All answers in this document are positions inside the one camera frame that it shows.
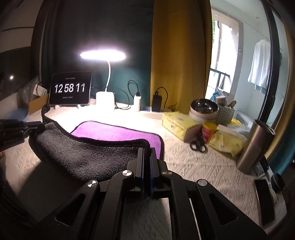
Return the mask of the purple and grey towel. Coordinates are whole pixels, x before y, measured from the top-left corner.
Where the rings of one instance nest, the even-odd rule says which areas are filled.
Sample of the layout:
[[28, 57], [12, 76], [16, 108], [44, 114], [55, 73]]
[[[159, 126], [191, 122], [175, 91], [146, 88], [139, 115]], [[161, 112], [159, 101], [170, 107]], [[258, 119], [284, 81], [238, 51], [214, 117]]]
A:
[[29, 145], [36, 156], [85, 182], [91, 179], [106, 181], [128, 168], [128, 163], [143, 150], [141, 176], [149, 177], [150, 155], [164, 157], [164, 141], [155, 133], [147, 133], [97, 121], [80, 123], [71, 133], [46, 116], [50, 106], [41, 109], [44, 131], [29, 137]]

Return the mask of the cardboard box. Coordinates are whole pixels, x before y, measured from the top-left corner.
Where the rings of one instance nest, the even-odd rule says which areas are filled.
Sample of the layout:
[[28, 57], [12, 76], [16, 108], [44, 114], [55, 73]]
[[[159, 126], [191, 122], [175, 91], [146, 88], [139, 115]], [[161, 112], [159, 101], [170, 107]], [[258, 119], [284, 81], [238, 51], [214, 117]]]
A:
[[48, 97], [49, 97], [49, 94], [46, 94], [42, 97], [38, 97], [37, 99], [29, 102], [27, 105], [29, 114], [32, 115], [33, 113], [42, 109], [42, 107], [48, 103]]

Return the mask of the black scissors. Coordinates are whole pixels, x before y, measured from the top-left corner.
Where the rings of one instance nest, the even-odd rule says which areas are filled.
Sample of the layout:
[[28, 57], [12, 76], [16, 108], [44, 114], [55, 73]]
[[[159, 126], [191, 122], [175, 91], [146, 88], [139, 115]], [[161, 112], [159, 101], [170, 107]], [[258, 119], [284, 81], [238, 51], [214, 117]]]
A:
[[199, 133], [196, 136], [196, 139], [190, 142], [190, 149], [195, 152], [206, 153], [207, 146], [204, 143], [204, 139], [202, 138], [202, 134]]

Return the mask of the yellow tissue box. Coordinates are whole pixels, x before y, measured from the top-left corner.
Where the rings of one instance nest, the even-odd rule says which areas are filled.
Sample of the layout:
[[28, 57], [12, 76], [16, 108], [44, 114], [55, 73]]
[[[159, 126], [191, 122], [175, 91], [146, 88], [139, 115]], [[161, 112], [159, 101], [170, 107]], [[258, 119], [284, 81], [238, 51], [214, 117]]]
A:
[[198, 122], [181, 112], [167, 112], [163, 114], [162, 126], [184, 142], [195, 138], [201, 128]]

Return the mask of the yellow wet wipes pack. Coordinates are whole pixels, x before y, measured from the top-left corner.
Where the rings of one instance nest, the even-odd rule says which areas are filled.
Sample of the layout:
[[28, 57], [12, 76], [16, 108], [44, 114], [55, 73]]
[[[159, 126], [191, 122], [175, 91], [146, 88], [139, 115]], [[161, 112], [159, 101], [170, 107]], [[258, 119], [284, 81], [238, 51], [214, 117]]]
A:
[[209, 140], [208, 145], [219, 152], [228, 153], [232, 157], [236, 157], [242, 151], [244, 141], [224, 131], [216, 131]]

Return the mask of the tablet showing clock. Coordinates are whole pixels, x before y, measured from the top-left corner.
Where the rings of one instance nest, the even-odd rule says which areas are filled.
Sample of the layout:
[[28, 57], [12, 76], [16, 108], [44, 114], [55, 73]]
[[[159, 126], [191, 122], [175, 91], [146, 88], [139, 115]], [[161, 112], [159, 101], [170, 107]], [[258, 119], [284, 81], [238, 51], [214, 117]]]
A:
[[89, 71], [55, 73], [49, 92], [50, 105], [88, 105], [91, 94]]

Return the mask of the white charger adapter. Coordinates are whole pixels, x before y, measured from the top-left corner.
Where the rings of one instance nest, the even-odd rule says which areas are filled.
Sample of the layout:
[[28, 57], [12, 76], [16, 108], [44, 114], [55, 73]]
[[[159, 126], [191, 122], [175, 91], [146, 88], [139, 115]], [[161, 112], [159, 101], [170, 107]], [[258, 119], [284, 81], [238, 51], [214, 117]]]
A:
[[141, 96], [135, 95], [133, 98], [133, 109], [135, 112], [140, 111]]

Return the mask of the black power bank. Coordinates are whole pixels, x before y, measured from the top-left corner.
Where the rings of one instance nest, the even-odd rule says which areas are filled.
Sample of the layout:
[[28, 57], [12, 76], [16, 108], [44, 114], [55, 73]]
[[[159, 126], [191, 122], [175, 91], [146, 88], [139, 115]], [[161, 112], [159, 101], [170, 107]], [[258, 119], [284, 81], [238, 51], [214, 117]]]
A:
[[159, 87], [152, 98], [152, 111], [153, 112], [160, 112], [161, 111], [161, 105], [162, 105], [162, 96], [159, 94], [159, 90], [163, 89], [166, 92], [166, 100], [164, 102], [164, 107], [166, 107], [166, 102], [168, 99], [168, 92], [164, 87]]

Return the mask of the white desk lamp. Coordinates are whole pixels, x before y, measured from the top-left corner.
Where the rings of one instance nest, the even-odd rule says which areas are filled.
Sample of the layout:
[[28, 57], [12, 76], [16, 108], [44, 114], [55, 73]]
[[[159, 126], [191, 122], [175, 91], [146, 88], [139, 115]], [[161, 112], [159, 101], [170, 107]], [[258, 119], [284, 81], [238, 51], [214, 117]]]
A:
[[118, 49], [92, 49], [81, 52], [79, 55], [85, 61], [102, 62], [105, 64], [101, 76], [101, 83], [95, 93], [96, 108], [99, 112], [111, 112], [115, 109], [115, 95], [109, 90], [112, 74], [112, 63], [118, 63], [126, 59], [126, 54]]

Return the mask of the white perforated basket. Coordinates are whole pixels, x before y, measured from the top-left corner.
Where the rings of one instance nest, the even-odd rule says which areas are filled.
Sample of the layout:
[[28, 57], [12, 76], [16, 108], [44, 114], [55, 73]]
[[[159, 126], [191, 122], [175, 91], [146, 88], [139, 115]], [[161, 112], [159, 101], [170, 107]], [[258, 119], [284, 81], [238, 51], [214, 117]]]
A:
[[215, 123], [217, 125], [221, 124], [221, 125], [227, 126], [228, 124], [230, 124], [234, 113], [235, 113], [235, 110], [231, 107], [219, 106], [218, 115], [215, 119]]

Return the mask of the black smartphone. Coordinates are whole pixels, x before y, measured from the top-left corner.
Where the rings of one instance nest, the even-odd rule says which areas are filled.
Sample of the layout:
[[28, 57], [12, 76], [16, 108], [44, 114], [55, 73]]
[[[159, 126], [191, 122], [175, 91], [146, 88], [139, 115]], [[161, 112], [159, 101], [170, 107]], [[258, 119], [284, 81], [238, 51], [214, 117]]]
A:
[[273, 198], [266, 179], [255, 179], [254, 188], [258, 200], [259, 217], [261, 225], [265, 226], [275, 220]]

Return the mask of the stainless steel tumbler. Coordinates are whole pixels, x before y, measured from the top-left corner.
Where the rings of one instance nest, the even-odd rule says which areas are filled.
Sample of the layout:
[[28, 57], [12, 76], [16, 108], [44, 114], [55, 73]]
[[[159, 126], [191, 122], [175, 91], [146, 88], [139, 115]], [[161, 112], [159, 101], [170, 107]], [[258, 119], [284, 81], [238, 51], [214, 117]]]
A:
[[256, 119], [236, 162], [238, 170], [249, 174], [265, 155], [274, 137], [275, 131], [266, 123]]

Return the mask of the right yellow teal curtain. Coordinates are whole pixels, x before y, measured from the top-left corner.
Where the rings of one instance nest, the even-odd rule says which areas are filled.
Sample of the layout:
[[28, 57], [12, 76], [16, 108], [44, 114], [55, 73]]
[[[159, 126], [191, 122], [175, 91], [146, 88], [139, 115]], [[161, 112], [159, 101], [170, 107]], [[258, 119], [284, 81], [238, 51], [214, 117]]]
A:
[[278, 90], [271, 117], [276, 136], [265, 156], [274, 173], [281, 176], [294, 159], [294, 37], [284, 22], [279, 23], [282, 60]]

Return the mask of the white hanging shirt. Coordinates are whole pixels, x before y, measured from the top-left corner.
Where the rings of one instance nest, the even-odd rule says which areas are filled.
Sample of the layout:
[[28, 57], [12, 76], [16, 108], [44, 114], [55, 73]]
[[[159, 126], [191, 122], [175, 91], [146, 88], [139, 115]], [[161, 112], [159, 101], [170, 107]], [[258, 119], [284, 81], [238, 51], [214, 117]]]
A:
[[247, 81], [254, 84], [254, 89], [266, 94], [270, 72], [270, 43], [260, 40], [254, 47], [251, 70]]

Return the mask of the mustard yellow curtain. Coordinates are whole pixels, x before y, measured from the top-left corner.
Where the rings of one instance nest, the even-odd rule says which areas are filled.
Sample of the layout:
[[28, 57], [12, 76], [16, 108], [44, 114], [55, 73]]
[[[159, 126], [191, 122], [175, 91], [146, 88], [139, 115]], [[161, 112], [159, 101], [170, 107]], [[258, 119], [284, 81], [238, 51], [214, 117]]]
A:
[[206, 94], [213, 27], [210, 1], [155, 1], [150, 93], [168, 93], [166, 108], [189, 113]]

